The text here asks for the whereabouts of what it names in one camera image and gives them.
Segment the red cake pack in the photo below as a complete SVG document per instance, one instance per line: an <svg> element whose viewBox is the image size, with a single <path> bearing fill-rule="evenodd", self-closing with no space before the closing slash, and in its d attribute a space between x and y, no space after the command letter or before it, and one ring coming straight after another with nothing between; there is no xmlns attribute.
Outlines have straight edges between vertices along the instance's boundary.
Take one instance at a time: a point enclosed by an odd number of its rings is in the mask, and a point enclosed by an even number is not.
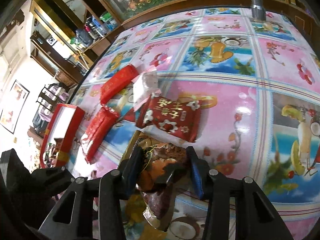
<svg viewBox="0 0 320 240"><path fill-rule="evenodd" d="M124 89L134 78L139 75L139 72L134 65L128 64L123 69L119 70L112 76L100 89L100 104L105 105Z"/></svg>
<svg viewBox="0 0 320 240"><path fill-rule="evenodd" d="M91 164L105 135L119 118L119 113L111 107L101 107L92 119L80 142L85 161Z"/></svg>

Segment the brown snack bag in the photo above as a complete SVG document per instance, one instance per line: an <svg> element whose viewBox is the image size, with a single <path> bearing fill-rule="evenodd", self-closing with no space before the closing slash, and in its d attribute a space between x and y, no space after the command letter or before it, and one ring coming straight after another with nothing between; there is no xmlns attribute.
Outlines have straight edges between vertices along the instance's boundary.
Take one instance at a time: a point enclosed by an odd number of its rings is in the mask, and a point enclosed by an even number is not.
<svg viewBox="0 0 320 240"><path fill-rule="evenodd" d="M138 146L144 154L144 165L136 182L146 204L143 216L153 228L167 231L174 213L176 183L187 174L187 150L135 131L123 159L128 159Z"/></svg>

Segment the red date snack packet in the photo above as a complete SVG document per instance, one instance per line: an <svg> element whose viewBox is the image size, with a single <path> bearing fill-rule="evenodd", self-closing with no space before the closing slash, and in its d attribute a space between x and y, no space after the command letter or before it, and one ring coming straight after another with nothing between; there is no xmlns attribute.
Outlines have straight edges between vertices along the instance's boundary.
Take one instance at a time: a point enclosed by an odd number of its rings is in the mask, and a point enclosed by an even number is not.
<svg viewBox="0 0 320 240"><path fill-rule="evenodd" d="M138 128L155 126L187 142L195 142L201 119L202 101L178 102L162 96L150 96L141 107Z"/></svg>

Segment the white pink snack packet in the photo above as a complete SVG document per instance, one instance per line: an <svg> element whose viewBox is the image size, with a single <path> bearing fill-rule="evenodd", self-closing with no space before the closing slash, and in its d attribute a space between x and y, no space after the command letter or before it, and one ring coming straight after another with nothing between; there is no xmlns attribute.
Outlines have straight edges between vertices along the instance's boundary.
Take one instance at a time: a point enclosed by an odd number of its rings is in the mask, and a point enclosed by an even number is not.
<svg viewBox="0 0 320 240"><path fill-rule="evenodd" d="M160 96L156 67L142 72L133 80L133 111L138 111L150 96Z"/></svg>

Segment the red gift box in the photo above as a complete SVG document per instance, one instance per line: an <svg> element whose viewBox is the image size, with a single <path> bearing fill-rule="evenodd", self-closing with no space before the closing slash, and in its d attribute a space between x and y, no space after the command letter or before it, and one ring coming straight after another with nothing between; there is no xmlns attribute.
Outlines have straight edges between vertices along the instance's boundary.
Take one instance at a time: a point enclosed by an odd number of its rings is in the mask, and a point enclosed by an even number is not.
<svg viewBox="0 0 320 240"><path fill-rule="evenodd" d="M65 166L70 159L70 150L79 128L79 125L84 117L85 111L76 105L59 103L51 121L49 122L45 135L43 138L40 151L40 167L46 168L44 163L44 155L48 149L49 143L56 144L56 159L54 160L54 167Z"/></svg>

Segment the wooden chair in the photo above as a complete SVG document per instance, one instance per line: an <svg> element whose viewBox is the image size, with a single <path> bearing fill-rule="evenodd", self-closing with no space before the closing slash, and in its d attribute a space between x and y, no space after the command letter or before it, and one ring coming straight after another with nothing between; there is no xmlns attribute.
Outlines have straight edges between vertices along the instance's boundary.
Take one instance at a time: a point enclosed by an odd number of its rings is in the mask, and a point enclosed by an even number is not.
<svg viewBox="0 0 320 240"><path fill-rule="evenodd" d="M36 102L50 113L54 113L57 105L60 103L60 98L58 95L55 95L53 91L44 86L40 91Z"/></svg>

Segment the colourful patterned tablecloth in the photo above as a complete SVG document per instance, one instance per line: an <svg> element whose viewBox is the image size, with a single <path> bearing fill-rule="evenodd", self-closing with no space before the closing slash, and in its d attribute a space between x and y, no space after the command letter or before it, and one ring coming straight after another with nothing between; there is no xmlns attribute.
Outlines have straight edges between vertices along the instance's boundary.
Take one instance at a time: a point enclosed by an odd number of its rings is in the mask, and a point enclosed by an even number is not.
<svg viewBox="0 0 320 240"><path fill-rule="evenodd" d="M120 118L92 164L80 138L99 111L100 89L127 64L156 70L162 96L201 107L197 155L225 176L252 177L294 239L319 220L319 53L284 15L249 9L179 12L122 32L73 95L85 111L69 171L98 178L115 169L138 133L133 90L109 105Z"/></svg>

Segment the silver flashlight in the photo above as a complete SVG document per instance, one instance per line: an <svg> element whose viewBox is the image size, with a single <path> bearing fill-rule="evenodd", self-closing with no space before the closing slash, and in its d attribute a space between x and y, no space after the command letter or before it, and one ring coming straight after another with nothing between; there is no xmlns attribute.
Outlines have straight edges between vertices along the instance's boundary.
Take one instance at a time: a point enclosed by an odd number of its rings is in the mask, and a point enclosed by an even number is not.
<svg viewBox="0 0 320 240"><path fill-rule="evenodd" d="M251 0L252 17L257 21L266 21L266 11L263 6L263 0Z"/></svg>

